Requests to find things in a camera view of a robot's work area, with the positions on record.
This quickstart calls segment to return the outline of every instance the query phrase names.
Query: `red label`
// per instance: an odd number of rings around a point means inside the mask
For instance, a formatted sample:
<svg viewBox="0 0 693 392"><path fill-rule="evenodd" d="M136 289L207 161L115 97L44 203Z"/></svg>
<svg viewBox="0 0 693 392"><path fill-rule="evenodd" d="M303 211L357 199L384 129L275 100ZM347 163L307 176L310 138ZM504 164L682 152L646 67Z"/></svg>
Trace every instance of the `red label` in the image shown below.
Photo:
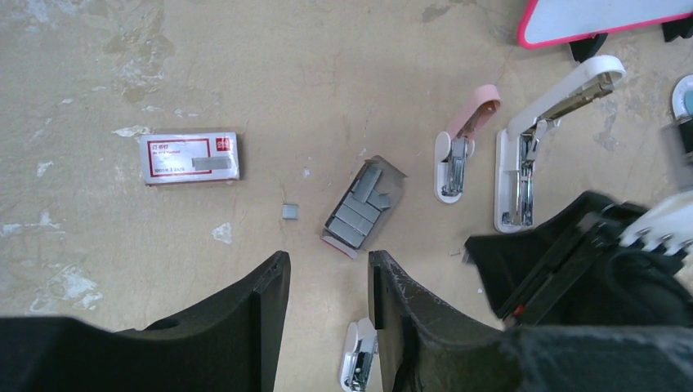
<svg viewBox="0 0 693 392"><path fill-rule="evenodd" d="M231 139L228 137L218 137L217 151L231 151Z"/></svg>

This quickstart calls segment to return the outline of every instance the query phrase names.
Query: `beige tabletop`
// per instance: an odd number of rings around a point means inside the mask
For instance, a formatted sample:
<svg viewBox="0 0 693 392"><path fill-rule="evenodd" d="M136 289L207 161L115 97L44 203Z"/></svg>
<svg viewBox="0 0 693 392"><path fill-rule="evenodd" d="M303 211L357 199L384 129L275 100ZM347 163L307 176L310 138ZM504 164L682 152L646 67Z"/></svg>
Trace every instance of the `beige tabletop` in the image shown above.
<svg viewBox="0 0 693 392"><path fill-rule="evenodd" d="M499 326L462 256L493 233L495 135L575 67L514 43L524 4L410 0L8 0L0 6L0 309L143 328L288 251L278 391L338 390L347 324L367 315L367 256L320 241L364 159L409 178L375 242L462 312ZM537 162L541 222L586 189L652 205L673 192L657 131L691 41L657 28L601 53L628 76L567 116ZM433 141L474 88L503 107L476 138L465 194L433 195ZM148 188L134 126L233 127L244 178ZM283 203L299 219L281 219ZM230 243L212 231L228 224ZM379 380L374 377L373 390Z"/></svg>

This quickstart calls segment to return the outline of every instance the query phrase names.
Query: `staple package label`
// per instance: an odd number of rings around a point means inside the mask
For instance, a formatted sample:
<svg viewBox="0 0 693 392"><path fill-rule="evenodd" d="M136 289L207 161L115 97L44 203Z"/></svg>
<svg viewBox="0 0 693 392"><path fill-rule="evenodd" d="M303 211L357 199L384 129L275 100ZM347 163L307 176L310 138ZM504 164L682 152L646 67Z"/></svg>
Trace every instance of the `staple package label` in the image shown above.
<svg viewBox="0 0 693 392"><path fill-rule="evenodd" d="M240 178L234 132L143 135L140 152L150 185Z"/></svg>

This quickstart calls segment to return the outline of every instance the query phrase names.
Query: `pink whiteboard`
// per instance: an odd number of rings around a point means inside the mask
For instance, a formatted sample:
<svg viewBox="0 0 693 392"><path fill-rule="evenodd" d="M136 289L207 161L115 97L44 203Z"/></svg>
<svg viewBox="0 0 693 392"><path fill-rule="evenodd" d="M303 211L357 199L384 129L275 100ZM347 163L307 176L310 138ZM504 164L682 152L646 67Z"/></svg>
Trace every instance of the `pink whiteboard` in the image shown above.
<svg viewBox="0 0 693 392"><path fill-rule="evenodd" d="M530 0L517 41L536 49L679 20L693 14L693 0Z"/></svg>

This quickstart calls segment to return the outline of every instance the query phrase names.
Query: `pink stapler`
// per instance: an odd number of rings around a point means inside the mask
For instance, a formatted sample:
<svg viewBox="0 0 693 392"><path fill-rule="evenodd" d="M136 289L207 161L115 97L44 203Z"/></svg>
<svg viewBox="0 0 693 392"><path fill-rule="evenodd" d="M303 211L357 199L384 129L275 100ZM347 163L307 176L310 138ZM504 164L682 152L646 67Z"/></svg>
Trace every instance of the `pink stapler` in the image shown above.
<svg viewBox="0 0 693 392"><path fill-rule="evenodd" d="M464 165L474 154L474 135L500 108L500 95L493 84L481 86L458 111L445 131L438 134L434 148L436 160L436 198L452 204L462 197Z"/></svg>

